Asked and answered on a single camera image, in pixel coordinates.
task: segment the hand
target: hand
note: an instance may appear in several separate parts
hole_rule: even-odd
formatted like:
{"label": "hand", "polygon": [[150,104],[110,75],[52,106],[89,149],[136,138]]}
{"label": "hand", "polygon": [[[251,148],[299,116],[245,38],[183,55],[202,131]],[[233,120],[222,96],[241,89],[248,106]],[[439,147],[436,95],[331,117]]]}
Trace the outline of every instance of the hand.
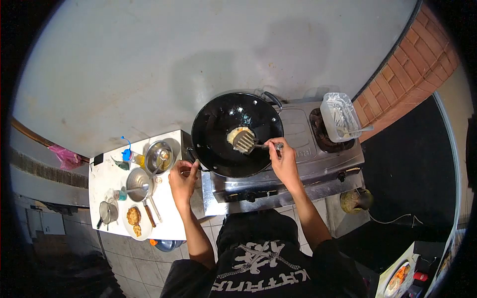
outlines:
{"label": "hand", "polygon": [[[277,150],[275,150],[275,143],[283,143],[283,148],[280,150],[281,158],[278,157]],[[265,142],[265,145],[269,147],[271,167],[275,175],[285,184],[288,191],[300,190],[303,183],[301,183],[298,175],[295,149],[291,148],[283,137],[269,139]]]}
{"label": "hand", "polygon": [[178,160],[169,174],[172,197],[179,212],[190,208],[190,197],[194,193],[194,185],[197,181],[199,160],[193,164],[186,160]]}

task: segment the stainless steel stove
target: stainless steel stove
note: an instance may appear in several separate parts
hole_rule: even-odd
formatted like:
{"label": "stainless steel stove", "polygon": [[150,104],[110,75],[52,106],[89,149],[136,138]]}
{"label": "stainless steel stove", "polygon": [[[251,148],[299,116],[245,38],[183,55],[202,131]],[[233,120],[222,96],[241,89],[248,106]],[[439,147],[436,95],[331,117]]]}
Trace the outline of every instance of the stainless steel stove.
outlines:
{"label": "stainless steel stove", "polygon": [[[327,137],[321,102],[284,104],[280,118],[284,136],[297,151],[300,178],[311,200],[363,185],[363,151],[359,141],[333,143]],[[205,215],[270,209],[293,204],[271,166],[247,178],[226,178],[202,172]]]}

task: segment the plate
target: plate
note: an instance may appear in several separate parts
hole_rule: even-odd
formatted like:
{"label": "plate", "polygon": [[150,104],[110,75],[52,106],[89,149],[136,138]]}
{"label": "plate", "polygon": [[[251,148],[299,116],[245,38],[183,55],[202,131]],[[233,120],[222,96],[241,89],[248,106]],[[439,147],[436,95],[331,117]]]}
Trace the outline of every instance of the plate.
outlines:
{"label": "plate", "polygon": [[386,289],[384,290],[384,297],[389,298],[397,293],[401,285],[403,284],[405,277],[401,280],[397,275],[404,275],[402,271],[409,266],[409,262],[404,262],[398,269],[394,272],[393,277],[389,280]]}
{"label": "plate", "polygon": [[[123,225],[126,228],[126,231],[131,235],[132,238],[138,240],[138,241],[144,241],[146,240],[149,235],[151,235],[152,232],[152,224],[151,221],[149,220],[149,217],[147,217],[146,209],[144,208],[143,203],[136,203],[130,200],[126,200],[125,203],[128,203],[123,211]],[[139,210],[139,213],[141,213],[141,220],[139,220],[139,226],[141,227],[141,236],[138,237],[136,236],[136,233],[134,233],[133,226],[130,225],[127,221],[127,211],[132,208],[132,207],[137,207]]]}

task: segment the person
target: person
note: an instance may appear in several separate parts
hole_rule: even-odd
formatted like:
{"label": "person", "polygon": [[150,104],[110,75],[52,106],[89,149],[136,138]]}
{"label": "person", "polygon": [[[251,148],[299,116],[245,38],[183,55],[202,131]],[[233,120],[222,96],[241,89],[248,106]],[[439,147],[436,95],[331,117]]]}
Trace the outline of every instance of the person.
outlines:
{"label": "person", "polygon": [[[273,146],[278,142],[284,144],[280,157]],[[172,264],[161,297],[366,297],[354,262],[340,254],[305,193],[295,150],[285,138],[265,144],[273,171],[293,197],[312,257],[300,251],[295,221],[271,209],[226,217],[217,237],[216,263],[212,244],[190,207],[199,163],[179,160],[169,183],[190,259]]]}

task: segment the black wok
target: black wok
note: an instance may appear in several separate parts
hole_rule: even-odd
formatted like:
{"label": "black wok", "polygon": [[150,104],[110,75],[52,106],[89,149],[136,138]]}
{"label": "black wok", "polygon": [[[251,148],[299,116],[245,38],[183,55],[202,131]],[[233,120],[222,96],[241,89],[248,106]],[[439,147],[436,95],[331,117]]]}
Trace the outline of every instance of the black wok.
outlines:
{"label": "black wok", "polygon": [[[280,101],[269,92],[264,94],[281,111]],[[269,152],[255,149],[246,155],[234,150],[227,135],[240,126],[251,129],[259,144],[283,136],[279,113],[268,102],[253,94],[228,93],[208,102],[197,114],[191,132],[193,148],[187,149],[189,155],[197,156],[204,167],[224,177],[255,175],[270,165]]]}

